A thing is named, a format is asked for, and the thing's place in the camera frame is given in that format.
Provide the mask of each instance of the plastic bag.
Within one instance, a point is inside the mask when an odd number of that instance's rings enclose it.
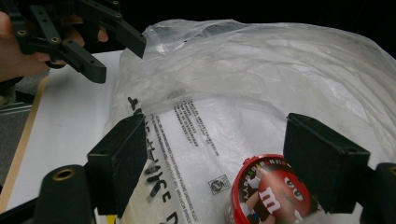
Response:
[[[137,99],[150,130],[147,166],[161,168],[141,175],[125,223],[223,223],[230,189],[214,193],[211,181],[231,185],[246,158],[282,154],[291,112],[369,150],[372,168],[396,162],[396,62],[370,39],[232,20],[162,21],[144,35],[143,59],[121,54],[107,129],[131,116]],[[360,214],[357,204],[351,215],[306,222],[356,223]]]

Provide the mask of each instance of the gray floor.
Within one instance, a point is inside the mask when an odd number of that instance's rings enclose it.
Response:
[[[25,77],[17,83],[16,90],[35,95],[39,82],[48,73],[33,77]],[[15,102],[12,106],[20,108],[22,102]],[[14,158],[15,150],[21,138],[21,134],[30,112],[27,107],[24,110],[13,110],[12,113],[1,113],[10,106],[0,107],[0,185],[4,186],[9,167]]]

